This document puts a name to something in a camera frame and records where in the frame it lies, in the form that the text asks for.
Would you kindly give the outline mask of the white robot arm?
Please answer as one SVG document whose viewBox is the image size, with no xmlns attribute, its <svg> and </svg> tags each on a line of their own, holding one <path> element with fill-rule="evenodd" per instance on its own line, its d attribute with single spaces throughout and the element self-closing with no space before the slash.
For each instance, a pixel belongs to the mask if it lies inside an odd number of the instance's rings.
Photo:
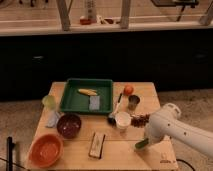
<svg viewBox="0 0 213 171">
<path fill-rule="evenodd" d="M 150 144 L 156 144 L 170 136 L 200 153 L 213 158 L 213 132 L 209 132 L 179 121 L 181 110 L 173 103 L 167 103 L 152 113 L 144 128 L 144 137 Z"/>
</svg>

